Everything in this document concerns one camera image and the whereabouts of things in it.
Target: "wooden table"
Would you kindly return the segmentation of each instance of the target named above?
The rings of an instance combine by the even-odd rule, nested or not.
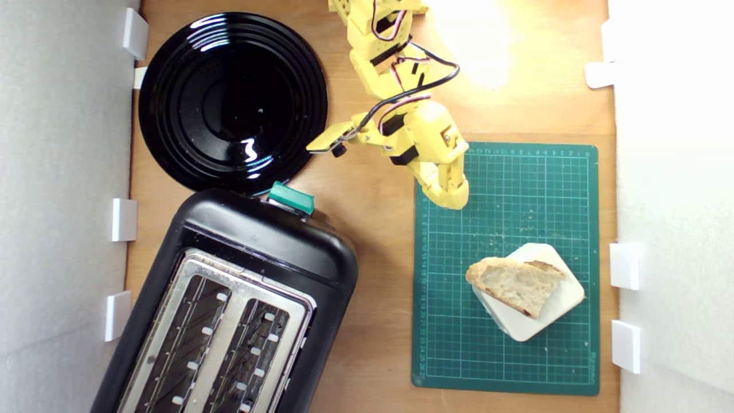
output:
[[[614,105],[610,90],[593,91],[584,82],[584,64],[601,58],[606,2],[433,3],[428,15],[416,18],[413,33],[417,42],[461,64],[461,75],[434,96],[466,138],[584,143],[599,149],[601,392],[585,398],[415,388],[410,383],[413,179],[376,150],[349,146],[339,159],[315,157],[292,181],[314,194],[318,208],[352,239],[360,265],[311,411],[617,413],[619,371],[611,363],[609,344],[617,294],[609,286],[606,255],[616,238]],[[150,23],[148,58],[180,27],[224,11],[268,15],[305,37],[328,76],[329,122],[374,104],[349,63],[346,29],[328,13],[326,0],[142,0]],[[139,201],[139,233],[129,247],[127,288],[137,296],[171,217],[191,192],[153,161],[136,116],[131,179],[131,197]]]

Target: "slice of bread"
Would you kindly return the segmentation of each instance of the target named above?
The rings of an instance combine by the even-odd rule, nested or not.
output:
[[[470,284],[534,319],[563,279],[566,275],[546,262],[498,257],[476,262],[466,272]]]

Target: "green cutting mat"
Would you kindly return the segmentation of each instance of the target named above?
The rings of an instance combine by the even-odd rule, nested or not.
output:
[[[599,235],[594,146],[471,143],[467,206],[416,188],[414,385],[564,395],[599,393]],[[527,342],[506,336],[464,279],[472,263],[548,243],[586,291]]]

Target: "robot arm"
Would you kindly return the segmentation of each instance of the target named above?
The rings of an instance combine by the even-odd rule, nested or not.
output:
[[[463,173],[468,149],[445,107],[420,94],[453,79],[458,65],[413,43],[413,13],[425,12],[420,0],[330,0],[347,26],[349,58],[360,81],[381,99],[369,112],[327,128],[308,146],[311,153],[344,154],[343,142],[378,146],[394,165],[414,175],[424,194],[437,205],[461,209],[469,184]],[[451,66],[448,76],[429,80],[428,63]],[[379,120],[377,111],[387,105]]]

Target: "white square plate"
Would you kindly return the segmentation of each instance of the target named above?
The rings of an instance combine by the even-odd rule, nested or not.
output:
[[[586,295],[584,287],[581,286],[581,283],[578,282],[571,269],[568,268],[568,265],[553,246],[535,243],[525,244],[508,255],[507,258],[520,262],[535,260],[547,262],[566,274],[566,279],[561,281],[558,289],[548,297],[537,320],[526,317],[491,295],[482,292],[479,288],[472,286],[474,294],[487,312],[490,313],[497,326],[512,339],[520,342],[529,340],[584,300]]]

